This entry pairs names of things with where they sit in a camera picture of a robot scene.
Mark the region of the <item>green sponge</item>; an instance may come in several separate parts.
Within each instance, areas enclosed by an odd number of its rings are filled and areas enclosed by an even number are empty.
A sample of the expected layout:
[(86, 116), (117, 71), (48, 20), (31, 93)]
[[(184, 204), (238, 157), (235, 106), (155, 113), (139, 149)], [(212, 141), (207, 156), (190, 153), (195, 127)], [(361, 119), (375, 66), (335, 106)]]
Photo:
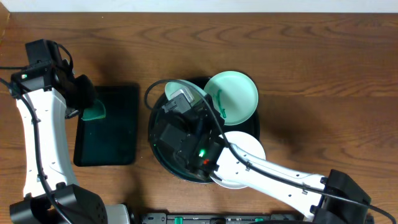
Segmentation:
[(84, 109), (81, 119), (83, 121), (92, 121), (96, 119), (103, 119), (106, 117), (106, 108), (100, 100), (95, 100), (93, 105)]

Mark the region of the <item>mint plate top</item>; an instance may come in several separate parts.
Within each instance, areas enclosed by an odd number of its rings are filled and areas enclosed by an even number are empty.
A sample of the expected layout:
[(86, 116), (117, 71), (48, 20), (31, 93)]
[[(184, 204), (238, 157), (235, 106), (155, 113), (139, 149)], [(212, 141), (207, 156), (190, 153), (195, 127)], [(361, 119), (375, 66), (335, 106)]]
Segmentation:
[(204, 91), (212, 97), (214, 107), (226, 126), (248, 120), (259, 102), (255, 83), (237, 71), (225, 71), (213, 76), (206, 83)]

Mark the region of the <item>mint plate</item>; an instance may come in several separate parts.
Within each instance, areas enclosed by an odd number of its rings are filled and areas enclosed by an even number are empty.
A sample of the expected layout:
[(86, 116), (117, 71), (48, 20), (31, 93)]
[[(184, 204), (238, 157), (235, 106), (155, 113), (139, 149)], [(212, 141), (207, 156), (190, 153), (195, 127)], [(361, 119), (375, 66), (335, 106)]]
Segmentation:
[(237, 71), (225, 71), (213, 76), (206, 83), (204, 91), (212, 97), (214, 107), (226, 126), (248, 120), (259, 102), (255, 83)]
[(199, 94), (200, 93), (202, 96), (206, 95), (206, 92), (200, 88), (199, 86), (197, 86), (196, 84), (190, 82), (190, 81), (186, 81), (186, 80), (182, 80), (182, 82), (185, 82), (187, 85), (192, 86), (193, 88), (195, 88), (197, 91), (191, 91), (191, 89), (187, 88), (185, 85), (176, 83), (176, 82), (168, 82), (165, 85), (165, 95), (167, 97), (168, 100), (172, 99), (172, 95), (178, 91), (179, 89), (185, 89), (185, 90), (189, 90), (193, 100), (190, 102), (192, 105), (194, 105), (195, 103), (197, 103), (198, 101), (200, 101), (200, 97)]

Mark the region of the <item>white plate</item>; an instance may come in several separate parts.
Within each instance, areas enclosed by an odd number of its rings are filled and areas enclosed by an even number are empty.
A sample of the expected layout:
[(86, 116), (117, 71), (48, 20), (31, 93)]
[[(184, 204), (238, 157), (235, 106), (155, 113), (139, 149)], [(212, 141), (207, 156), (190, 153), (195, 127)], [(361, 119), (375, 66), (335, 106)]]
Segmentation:
[[(266, 153), (261, 143), (252, 135), (248, 133), (244, 133), (241, 131), (228, 131), (225, 133), (226, 138), (229, 143), (237, 145), (239, 148), (245, 150), (246, 152), (261, 158), (266, 159)], [(243, 189), (246, 188), (245, 185), (227, 181), (227, 180), (218, 180), (213, 178), (213, 181), (218, 185), (228, 188), (228, 189)]]

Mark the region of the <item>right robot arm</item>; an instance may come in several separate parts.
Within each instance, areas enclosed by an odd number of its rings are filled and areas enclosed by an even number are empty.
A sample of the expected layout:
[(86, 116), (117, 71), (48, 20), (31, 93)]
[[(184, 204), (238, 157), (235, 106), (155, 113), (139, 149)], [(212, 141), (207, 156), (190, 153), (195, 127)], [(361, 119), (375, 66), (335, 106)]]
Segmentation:
[(328, 176), (288, 169), (266, 160), (250, 133), (257, 94), (219, 93), (163, 96), (151, 114), (150, 142), (174, 172), (223, 187), (250, 187), (276, 198), (314, 223), (364, 223), (369, 195), (347, 174)]

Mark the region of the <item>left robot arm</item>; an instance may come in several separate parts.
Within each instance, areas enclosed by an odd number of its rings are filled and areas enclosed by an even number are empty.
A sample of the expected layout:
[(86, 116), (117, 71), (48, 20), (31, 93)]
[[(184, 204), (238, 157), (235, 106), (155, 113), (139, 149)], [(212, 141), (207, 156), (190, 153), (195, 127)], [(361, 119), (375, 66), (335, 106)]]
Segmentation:
[(93, 106), (95, 88), (74, 76), (65, 47), (39, 39), (25, 45), (28, 65), (11, 75), (10, 90), (22, 118), (26, 177), (23, 200), (10, 205), (13, 223), (130, 223), (124, 204), (105, 205), (79, 186), (68, 152), (65, 121)]

